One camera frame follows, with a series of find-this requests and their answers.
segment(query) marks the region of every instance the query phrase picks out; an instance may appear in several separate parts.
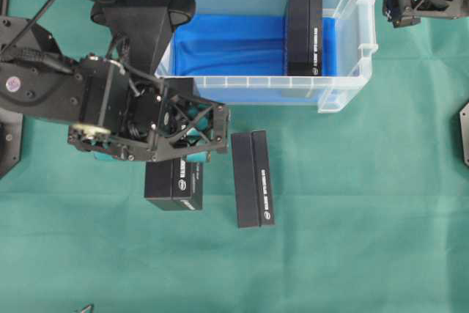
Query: screw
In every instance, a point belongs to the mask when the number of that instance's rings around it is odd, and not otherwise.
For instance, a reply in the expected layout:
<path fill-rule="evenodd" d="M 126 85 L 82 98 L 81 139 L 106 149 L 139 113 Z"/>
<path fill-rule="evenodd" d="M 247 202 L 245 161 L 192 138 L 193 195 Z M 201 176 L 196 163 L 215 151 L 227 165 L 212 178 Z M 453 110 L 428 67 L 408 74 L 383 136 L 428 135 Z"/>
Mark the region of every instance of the screw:
<path fill-rule="evenodd" d="M 33 91 L 26 91 L 26 97 L 29 99 L 34 98 L 35 93 Z"/>

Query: transparent plastic container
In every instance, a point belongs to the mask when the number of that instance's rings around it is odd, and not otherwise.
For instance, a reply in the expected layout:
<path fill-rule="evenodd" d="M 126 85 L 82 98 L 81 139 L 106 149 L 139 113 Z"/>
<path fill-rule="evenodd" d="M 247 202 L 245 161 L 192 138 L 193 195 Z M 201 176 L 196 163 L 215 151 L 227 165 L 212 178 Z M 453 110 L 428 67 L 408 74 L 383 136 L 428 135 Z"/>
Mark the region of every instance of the transparent plastic container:
<path fill-rule="evenodd" d="M 342 110 L 372 76 L 372 54 L 378 48 L 374 1 L 323 0 L 323 16 L 336 20 L 337 76 L 195 76 L 201 95 L 225 103 L 311 104 L 320 113 Z M 286 4 L 287 0 L 196 0 L 197 14 L 212 15 L 282 16 Z M 171 43 L 157 75 L 171 76 L 173 52 Z"/>

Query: sticker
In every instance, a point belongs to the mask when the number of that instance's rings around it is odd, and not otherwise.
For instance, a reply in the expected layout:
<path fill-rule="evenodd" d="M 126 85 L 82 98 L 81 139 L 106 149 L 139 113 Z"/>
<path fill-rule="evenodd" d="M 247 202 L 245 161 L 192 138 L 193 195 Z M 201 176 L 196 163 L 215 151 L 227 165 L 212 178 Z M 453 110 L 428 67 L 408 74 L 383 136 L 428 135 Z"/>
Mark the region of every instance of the sticker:
<path fill-rule="evenodd" d="M 21 80 L 19 77 L 11 76 L 7 79 L 5 86 L 7 87 L 8 92 L 15 93 L 21 88 Z"/>
<path fill-rule="evenodd" d="M 185 182 L 185 180 L 179 180 L 179 182 L 177 183 L 177 185 L 179 186 L 179 189 L 181 191 L 185 191 L 185 189 L 188 187 L 187 183 Z"/>

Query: metal bracket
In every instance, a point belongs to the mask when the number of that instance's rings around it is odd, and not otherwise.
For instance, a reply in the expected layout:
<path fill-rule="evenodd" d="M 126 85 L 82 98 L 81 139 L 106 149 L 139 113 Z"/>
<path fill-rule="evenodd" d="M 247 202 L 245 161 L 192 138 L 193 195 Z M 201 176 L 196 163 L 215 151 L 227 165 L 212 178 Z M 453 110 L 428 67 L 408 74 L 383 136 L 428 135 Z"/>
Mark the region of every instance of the metal bracket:
<path fill-rule="evenodd" d="M 0 108 L 0 177 L 21 159 L 23 115 Z"/>
<path fill-rule="evenodd" d="M 464 152 L 464 164 L 469 166 L 469 103 L 459 112 L 461 120 L 462 151 Z"/>
<path fill-rule="evenodd" d="M 6 15 L 8 1 L 0 0 L 0 15 Z M 21 159 L 23 115 L 0 108 L 0 177 Z"/>

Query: black box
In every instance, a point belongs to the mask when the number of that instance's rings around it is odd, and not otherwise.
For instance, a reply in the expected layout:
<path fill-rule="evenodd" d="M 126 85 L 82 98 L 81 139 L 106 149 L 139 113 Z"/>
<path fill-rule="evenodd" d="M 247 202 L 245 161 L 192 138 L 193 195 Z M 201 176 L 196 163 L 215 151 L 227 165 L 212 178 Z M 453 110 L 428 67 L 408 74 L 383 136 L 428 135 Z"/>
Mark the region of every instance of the black box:
<path fill-rule="evenodd" d="M 232 134 L 238 227 L 274 225 L 267 134 Z"/>
<path fill-rule="evenodd" d="M 203 164 L 173 159 L 147 163 L 145 199 L 162 210 L 201 210 Z"/>
<path fill-rule="evenodd" d="M 288 0 L 285 35 L 285 73 L 321 76 L 322 0 Z"/>

